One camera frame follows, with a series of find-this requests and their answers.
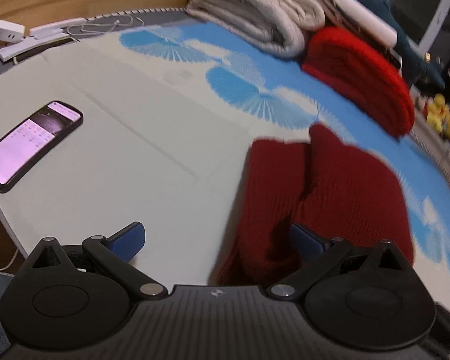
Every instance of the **phone screen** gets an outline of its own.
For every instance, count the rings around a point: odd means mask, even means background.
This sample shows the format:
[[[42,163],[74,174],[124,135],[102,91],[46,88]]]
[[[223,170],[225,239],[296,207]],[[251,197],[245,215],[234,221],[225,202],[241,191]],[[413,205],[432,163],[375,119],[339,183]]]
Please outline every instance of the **phone screen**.
[[[6,184],[27,161],[80,117],[65,105],[52,102],[11,131],[0,141],[0,184]]]

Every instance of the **bright red folded fabric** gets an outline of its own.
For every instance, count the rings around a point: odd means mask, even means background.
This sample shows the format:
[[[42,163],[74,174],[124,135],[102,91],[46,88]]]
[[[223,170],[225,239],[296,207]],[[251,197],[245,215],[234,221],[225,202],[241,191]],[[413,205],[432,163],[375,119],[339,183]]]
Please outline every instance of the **bright red folded fabric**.
[[[253,143],[235,243],[220,285],[267,287],[298,269],[300,259],[288,241],[296,222],[357,246],[392,239],[413,262],[407,209],[394,173],[322,125],[312,126],[310,137],[310,144]]]
[[[415,121],[408,86],[379,52],[349,31],[326,27],[307,47],[302,70],[354,102],[392,137]]]

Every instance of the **smartphone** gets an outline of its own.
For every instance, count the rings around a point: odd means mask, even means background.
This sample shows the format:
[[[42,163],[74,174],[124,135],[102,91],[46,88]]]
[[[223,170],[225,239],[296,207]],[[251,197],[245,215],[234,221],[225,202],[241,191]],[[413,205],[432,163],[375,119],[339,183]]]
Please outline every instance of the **smartphone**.
[[[0,192],[8,192],[45,154],[83,123],[83,114],[48,103],[0,140]]]

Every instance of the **black phone case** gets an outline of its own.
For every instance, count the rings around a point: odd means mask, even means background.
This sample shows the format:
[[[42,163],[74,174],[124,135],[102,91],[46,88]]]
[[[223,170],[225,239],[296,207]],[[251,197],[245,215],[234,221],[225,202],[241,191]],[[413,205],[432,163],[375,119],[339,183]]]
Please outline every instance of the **black phone case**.
[[[24,120],[22,120],[20,123],[18,123],[14,128],[12,128],[8,133],[6,133],[1,139],[0,142],[2,142],[2,140],[4,140],[8,135],[10,135],[19,125],[21,125],[22,123],[24,123],[27,119],[29,119],[30,117],[32,117],[32,115],[36,114],[37,112],[39,112],[42,108],[47,107],[49,104],[51,103],[60,103],[63,106],[70,108],[72,111],[77,112],[78,114],[80,114],[80,119],[77,120],[76,122],[73,122],[69,127],[67,127],[65,130],[63,130],[62,132],[60,132],[60,134],[58,134],[53,140],[51,140],[47,145],[45,145],[41,150],[39,150],[39,152],[37,154],[35,154],[32,158],[30,158],[30,160],[28,160],[18,171],[17,173],[15,173],[11,179],[6,183],[6,184],[1,184],[0,183],[0,193],[5,193],[8,192],[10,189],[12,189],[12,187],[38,162],[40,161],[43,156],[45,156],[45,154],[47,154],[50,150],[52,150],[56,145],[58,145],[60,142],[62,142],[72,131],[76,130],[77,127],[81,126],[83,123],[83,113],[81,111],[79,111],[77,108],[71,106],[70,104],[61,102],[59,100],[53,100],[47,104],[45,104],[45,106],[40,107],[39,109],[37,109],[35,112],[33,112],[29,117],[25,118]]]

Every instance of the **ribbed black surface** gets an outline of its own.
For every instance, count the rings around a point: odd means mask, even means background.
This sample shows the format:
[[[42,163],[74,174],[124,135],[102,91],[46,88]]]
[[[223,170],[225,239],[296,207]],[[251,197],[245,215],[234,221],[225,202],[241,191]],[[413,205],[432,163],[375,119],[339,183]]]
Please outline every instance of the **ribbed black surface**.
[[[169,298],[138,305],[128,323],[102,343],[66,353],[15,346],[3,359],[428,360],[431,357],[419,347],[371,354],[336,345],[311,329],[295,304],[269,299],[257,287],[177,286]]]

